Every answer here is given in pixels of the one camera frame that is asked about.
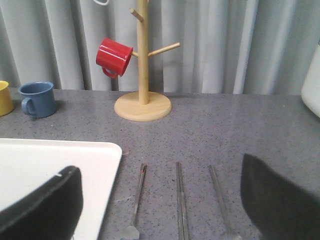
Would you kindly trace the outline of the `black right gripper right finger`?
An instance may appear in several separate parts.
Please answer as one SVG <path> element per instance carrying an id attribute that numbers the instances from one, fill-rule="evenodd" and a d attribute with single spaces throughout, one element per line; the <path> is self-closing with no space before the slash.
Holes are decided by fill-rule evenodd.
<path id="1" fill-rule="evenodd" d="M 250 154 L 243 156 L 240 195 L 262 239 L 320 238 L 320 199 Z"/>

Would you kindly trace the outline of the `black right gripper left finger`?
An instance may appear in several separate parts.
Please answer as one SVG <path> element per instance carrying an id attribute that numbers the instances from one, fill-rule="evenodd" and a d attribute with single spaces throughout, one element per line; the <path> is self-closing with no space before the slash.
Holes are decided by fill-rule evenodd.
<path id="1" fill-rule="evenodd" d="M 67 166 L 0 212 L 2 240 L 70 240 L 83 209 L 82 174 Z"/>

